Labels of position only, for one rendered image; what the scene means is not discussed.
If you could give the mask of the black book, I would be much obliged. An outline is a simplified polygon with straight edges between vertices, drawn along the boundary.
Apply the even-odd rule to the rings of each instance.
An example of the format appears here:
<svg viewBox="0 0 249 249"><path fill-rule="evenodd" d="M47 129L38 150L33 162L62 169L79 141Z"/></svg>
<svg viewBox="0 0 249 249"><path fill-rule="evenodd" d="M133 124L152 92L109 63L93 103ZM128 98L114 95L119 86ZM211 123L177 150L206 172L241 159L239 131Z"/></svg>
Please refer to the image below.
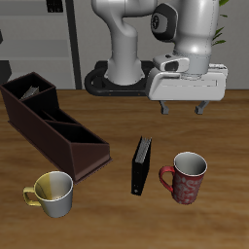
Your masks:
<svg viewBox="0 0 249 249"><path fill-rule="evenodd" d="M150 169L152 139L140 138L132 159L131 167L131 193L140 196Z"/></svg>

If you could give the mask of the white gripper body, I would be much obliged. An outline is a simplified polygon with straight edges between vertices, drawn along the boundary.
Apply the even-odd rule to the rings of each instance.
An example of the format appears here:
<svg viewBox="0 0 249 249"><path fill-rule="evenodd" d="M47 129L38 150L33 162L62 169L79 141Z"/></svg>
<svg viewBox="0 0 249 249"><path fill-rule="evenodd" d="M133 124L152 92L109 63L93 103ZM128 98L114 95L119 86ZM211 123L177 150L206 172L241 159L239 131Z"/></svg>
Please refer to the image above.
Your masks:
<svg viewBox="0 0 249 249"><path fill-rule="evenodd" d="M197 80L182 79L180 73L153 68L145 93L150 100L218 101L225 95L227 76L228 68L224 64L210 63L208 72Z"/></svg>

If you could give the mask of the yellow and white mug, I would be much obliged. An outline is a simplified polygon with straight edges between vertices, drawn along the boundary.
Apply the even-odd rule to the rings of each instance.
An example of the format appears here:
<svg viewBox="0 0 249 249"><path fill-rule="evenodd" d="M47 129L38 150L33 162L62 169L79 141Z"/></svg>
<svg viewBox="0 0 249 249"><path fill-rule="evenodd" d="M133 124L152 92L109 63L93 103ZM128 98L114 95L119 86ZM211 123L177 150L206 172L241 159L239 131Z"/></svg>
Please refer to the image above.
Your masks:
<svg viewBox="0 0 249 249"><path fill-rule="evenodd" d="M39 177L33 187L25 187L22 194L27 205L42 207L48 216L59 218L72 207L73 180L65 172L51 171Z"/></svg>

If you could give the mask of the red patterned mug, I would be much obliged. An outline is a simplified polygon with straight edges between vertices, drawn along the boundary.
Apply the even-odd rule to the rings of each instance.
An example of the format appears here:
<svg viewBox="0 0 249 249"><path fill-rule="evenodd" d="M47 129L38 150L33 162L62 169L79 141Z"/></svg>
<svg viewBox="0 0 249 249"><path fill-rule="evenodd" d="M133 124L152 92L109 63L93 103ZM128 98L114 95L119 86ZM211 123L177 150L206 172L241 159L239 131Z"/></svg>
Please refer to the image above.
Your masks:
<svg viewBox="0 0 249 249"><path fill-rule="evenodd" d="M160 182L171 192L176 202L192 204L196 200L206 170L207 162L202 156L183 152L174 158L173 166L164 166L160 169ZM163 174L166 172L172 174L171 185L163 180Z"/></svg>

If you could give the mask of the dark brown desk caddy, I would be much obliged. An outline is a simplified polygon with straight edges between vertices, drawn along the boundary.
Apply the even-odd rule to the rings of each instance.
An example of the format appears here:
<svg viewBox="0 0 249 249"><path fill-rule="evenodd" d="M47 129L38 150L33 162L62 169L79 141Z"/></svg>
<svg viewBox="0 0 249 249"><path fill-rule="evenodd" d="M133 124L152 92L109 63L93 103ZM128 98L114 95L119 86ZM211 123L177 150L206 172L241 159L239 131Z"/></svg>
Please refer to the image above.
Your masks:
<svg viewBox="0 0 249 249"><path fill-rule="evenodd" d="M39 93L21 100L30 87ZM56 88L36 73L0 86L9 123L75 183L109 163L109 144L63 112Z"/></svg>

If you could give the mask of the dark book with grey pages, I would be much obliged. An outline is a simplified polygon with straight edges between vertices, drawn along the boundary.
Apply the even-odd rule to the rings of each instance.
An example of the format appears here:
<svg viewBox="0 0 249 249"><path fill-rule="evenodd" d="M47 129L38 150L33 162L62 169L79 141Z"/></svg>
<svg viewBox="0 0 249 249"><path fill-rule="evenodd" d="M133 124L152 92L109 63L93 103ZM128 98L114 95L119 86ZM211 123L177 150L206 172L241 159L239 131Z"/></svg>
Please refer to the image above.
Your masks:
<svg viewBox="0 0 249 249"><path fill-rule="evenodd" d="M28 91L22 96L21 100L28 98L30 96L33 96L37 93L39 93L39 88L38 87L30 87Z"/></svg>

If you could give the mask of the grey shelf unit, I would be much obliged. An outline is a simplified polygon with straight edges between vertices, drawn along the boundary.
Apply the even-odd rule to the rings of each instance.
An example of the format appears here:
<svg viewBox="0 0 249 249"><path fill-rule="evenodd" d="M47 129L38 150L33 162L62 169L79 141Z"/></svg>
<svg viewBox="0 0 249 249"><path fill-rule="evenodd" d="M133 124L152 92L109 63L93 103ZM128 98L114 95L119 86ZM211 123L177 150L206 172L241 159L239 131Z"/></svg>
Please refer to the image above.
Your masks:
<svg viewBox="0 0 249 249"><path fill-rule="evenodd" d="M0 85L36 72L58 89L80 89L74 0L49 13L46 0L0 0Z"/></svg>

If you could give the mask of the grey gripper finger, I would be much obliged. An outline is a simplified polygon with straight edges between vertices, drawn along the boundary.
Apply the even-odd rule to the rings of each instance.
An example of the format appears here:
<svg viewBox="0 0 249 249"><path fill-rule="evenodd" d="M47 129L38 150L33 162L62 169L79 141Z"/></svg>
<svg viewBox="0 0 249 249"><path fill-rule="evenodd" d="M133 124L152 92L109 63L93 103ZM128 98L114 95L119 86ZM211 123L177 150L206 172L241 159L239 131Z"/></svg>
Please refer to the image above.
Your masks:
<svg viewBox="0 0 249 249"><path fill-rule="evenodd" d="M160 101L160 107L161 107L160 112L161 112L163 115L167 115L168 112L169 112L169 108L165 105L165 103L164 103L163 100Z"/></svg>
<svg viewBox="0 0 249 249"><path fill-rule="evenodd" d="M202 115L202 114L203 114L203 111L204 111L204 108L205 108L207 105L208 105L208 101L207 101L207 100L201 101L201 102L196 106L195 113L198 114L198 115Z"/></svg>

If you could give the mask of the small black box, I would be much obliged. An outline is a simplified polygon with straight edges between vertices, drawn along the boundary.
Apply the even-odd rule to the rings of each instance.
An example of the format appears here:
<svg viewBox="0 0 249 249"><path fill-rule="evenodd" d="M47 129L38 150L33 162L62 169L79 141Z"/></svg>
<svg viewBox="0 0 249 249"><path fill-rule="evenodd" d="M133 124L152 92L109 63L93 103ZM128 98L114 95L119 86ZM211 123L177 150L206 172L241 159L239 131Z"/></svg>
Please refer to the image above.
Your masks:
<svg viewBox="0 0 249 249"><path fill-rule="evenodd" d="M47 10L49 13L62 13L62 0L46 0Z"/></svg>

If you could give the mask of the green pot plant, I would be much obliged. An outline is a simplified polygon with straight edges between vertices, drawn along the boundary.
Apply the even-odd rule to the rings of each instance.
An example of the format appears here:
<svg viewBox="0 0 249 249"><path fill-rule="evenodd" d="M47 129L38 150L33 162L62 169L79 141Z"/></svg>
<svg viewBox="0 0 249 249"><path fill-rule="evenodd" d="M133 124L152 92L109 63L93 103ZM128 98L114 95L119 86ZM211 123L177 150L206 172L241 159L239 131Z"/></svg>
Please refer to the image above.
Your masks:
<svg viewBox="0 0 249 249"><path fill-rule="evenodd" d="M219 6L225 6L230 0L219 0ZM215 35L212 39L211 46L221 45L226 43L226 40L221 39L220 36L222 35L223 27L220 27L216 30Z"/></svg>

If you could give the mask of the flat black base plate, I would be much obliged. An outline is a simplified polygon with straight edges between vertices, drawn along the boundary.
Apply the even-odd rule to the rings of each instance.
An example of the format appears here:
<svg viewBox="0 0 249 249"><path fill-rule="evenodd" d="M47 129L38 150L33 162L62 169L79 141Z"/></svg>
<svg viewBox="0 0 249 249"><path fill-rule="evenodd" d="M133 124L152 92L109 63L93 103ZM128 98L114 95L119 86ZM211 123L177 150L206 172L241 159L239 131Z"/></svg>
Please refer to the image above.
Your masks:
<svg viewBox="0 0 249 249"><path fill-rule="evenodd" d="M152 61L142 60L141 66L144 78L134 85L119 86L104 77L107 71L107 61L97 61L94 69L85 77L85 89L96 96L145 96L147 78L154 64Z"/></svg>

